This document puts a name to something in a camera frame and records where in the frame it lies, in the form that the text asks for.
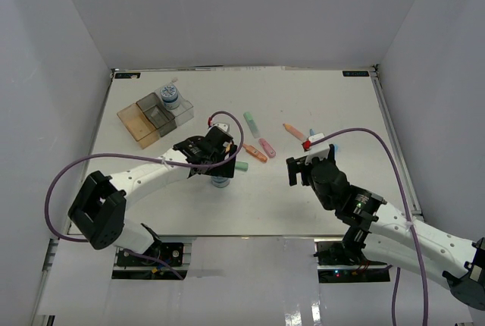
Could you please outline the orange transparent highlighter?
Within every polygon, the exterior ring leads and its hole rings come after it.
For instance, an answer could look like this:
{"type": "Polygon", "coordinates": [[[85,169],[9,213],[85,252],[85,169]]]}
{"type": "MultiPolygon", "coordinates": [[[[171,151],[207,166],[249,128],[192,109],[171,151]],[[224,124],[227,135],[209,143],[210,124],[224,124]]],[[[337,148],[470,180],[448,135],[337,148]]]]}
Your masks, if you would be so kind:
{"type": "Polygon", "coordinates": [[[250,154],[253,158],[258,159],[260,162],[266,163],[268,161],[268,157],[259,150],[257,150],[254,146],[243,143],[242,147],[248,154],[250,154]]]}

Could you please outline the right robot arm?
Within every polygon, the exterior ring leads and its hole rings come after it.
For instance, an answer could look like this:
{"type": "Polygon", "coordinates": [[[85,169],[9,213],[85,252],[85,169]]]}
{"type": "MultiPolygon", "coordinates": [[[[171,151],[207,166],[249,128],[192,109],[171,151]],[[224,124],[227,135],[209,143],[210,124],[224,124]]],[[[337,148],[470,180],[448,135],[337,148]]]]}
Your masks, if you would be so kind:
{"type": "Polygon", "coordinates": [[[348,225],[342,244],[347,262],[367,259],[425,273],[458,301],[484,309],[483,239],[467,240],[407,219],[382,196],[352,185],[336,165],[333,146],[290,157],[286,166],[289,185],[311,187],[322,207],[348,225]]]}

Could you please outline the yellow orange highlighter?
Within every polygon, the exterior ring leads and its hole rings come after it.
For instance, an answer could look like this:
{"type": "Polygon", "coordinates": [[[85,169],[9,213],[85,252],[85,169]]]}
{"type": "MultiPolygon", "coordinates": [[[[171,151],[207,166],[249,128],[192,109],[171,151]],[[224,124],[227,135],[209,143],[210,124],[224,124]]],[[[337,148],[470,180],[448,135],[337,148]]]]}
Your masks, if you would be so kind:
{"type": "Polygon", "coordinates": [[[300,142],[304,142],[307,140],[307,136],[297,130],[294,126],[291,124],[283,124],[283,127],[285,130],[290,133],[292,136],[294,136],[296,139],[298,139],[300,142]]]}

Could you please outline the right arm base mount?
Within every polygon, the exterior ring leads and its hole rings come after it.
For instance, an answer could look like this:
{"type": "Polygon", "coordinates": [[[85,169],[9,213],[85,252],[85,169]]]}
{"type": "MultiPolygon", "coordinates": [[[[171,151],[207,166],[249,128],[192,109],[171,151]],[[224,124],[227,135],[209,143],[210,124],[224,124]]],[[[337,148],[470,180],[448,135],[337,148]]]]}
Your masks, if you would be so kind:
{"type": "Polygon", "coordinates": [[[371,261],[360,252],[347,249],[340,238],[315,238],[314,246],[314,257],[319,266],[350,267],[357,274],[370,270],[372,267],[383,270],[392,268],[392,265],[371,261]]]}

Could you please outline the blue lidded jar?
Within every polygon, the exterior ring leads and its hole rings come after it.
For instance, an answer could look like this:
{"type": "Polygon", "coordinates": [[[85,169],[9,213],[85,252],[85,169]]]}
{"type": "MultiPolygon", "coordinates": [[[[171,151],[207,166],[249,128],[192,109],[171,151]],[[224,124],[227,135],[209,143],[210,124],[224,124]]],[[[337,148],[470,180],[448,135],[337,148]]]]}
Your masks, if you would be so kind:
{"type": "Polygon", "coordinates": [[[213,176],[211,178],[211,183],[214,187],[224,188],[230,184],[230,178],[213,176]]]}
{"type": "Polygon", "coordinates": [[[160,88],[160,98],[165,108],[174,110],[180,105],[180,94],[173,84],[168,84],[160,88]]]}

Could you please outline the orange transparent tray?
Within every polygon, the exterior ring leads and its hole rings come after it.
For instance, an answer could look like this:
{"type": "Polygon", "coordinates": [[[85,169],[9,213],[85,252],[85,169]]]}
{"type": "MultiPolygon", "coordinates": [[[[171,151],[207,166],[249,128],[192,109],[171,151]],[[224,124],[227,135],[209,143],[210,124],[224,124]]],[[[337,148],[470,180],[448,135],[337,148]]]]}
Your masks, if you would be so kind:
{"type": "Polygon", "coordinates": [[[141,149],[149,147],[160,139],[155,126],[136,103],[120,110],[117,117],[141,149]]]}

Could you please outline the green capped highlighter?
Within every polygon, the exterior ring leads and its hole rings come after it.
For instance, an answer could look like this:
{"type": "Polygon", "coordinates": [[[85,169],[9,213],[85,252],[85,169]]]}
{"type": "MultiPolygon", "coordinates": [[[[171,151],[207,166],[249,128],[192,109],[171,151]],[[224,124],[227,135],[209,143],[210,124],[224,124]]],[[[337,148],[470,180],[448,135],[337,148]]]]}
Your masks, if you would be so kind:
{"type": "Polygon", "coordinates": [[[246,121],[246,123],[249,127],[249,130],[250,130],[251,134],[253,135],[253,137],[255,139],[260,138],[261,134],[259,132],[258,126],[257,126],[255,119],[253,118],[252,114],[249,111],[246,111],[243,114],[243,117],[245,118],[245,121],[246,121]]]}

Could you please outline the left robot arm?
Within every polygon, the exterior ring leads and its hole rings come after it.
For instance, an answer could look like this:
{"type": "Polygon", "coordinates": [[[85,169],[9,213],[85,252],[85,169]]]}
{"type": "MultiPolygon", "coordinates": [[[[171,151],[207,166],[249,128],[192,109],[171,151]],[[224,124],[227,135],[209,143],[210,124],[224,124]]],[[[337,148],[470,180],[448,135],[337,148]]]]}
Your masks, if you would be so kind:
{"type": "Polygon", "coordinates": [[[104,175],[94,171],[81,186],[68,216],[95,250],[116,246],[132,251],[145,265],[160,256],[160,240],[148,225],[131,221],[126,211],[151,193],[195,175],[232,178],[238,145],[218,126],[205,136],[173,145],[153,162],[104,175]]]}

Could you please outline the grey transparent tray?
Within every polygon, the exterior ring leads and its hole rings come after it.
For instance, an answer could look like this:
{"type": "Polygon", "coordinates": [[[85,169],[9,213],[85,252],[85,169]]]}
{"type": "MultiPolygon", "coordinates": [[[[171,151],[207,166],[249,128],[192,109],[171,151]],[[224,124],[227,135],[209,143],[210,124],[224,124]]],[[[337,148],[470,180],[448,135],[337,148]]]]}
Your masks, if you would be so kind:
{"type": "Polygon", "coordinates": [[[167,110],[159,97],[151,92],[136,102],[142,113],[155,127],[160,137],[177,128],[174,114],[167,110]]]}

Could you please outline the pink transparent highlighter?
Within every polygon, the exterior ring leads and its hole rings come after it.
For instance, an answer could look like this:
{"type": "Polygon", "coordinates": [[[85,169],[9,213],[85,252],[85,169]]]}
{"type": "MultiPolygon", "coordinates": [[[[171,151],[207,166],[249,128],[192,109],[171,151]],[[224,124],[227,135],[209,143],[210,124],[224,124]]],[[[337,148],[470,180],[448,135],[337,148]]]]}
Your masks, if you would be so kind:
{"type": "Polygon", "coordinates": [[[266,139],[260,138],[258,142],[269,158],[274,158],[276,156],[275,149],[269,144],[269,142],[266,139]]]}

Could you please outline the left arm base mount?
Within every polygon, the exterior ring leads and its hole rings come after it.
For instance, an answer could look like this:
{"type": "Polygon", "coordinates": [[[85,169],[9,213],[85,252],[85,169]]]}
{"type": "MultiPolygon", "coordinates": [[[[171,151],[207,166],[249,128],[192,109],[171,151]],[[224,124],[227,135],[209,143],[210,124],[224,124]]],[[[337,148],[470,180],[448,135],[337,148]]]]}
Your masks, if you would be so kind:
{"type": "MultiPolygon", "coordinates": [[[[163,262],[166,262],[169,266],[175,268],[183,264],[184,248],[185,246],[183,243],[163,242],[161,244],[154,245],[145,253],[143,253],[143,255],[162,260],[163,262]]],[[[115,265],[124,268],[153,266],[159,268],[164,267],[159,262],[131,255],[124,250],[120,250],[117,252],[115,265]]]]}

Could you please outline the green transparent highlighter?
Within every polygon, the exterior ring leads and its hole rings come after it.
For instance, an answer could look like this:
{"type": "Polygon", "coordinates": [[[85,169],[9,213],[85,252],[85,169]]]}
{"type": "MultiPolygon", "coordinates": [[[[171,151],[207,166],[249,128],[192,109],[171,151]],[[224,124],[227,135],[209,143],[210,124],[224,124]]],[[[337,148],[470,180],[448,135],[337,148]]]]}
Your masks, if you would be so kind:
{"type": "Polygon", "coordinates": [[[235,169],[237,171],[247,172],[247,170],[249,169],[249,164],[247,162],[244,162],[244,161],[237,161],[236,164],[235,164],[235,169]]]}

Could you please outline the clear transparent tray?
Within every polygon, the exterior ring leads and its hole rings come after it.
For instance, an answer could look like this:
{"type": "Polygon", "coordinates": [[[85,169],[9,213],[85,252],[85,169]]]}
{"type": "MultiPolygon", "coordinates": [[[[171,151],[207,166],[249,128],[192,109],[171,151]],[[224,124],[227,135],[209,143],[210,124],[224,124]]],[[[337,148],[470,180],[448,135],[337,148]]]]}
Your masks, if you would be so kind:
{"type": "MultiPolygon", "coordinates": [[[[168,84],[173,84],[178,89],[176,79],[173,79],[171,82],[164,84],[164,86],[168,84]]],[[[155,94],[159,97],[159,99],[161,99],[160,93],[159,93],[161,87],[155,90],[155,94]]],[[[180,94],[180,105],[174,110],[169,110],[174,114],[176,125],[178,127],[184,125],[187,121],[192,120],[194,117],[194,109],[193,109],[192,103],[183,97],[181,91],[179,91],[179,94],[180,94]]]]}

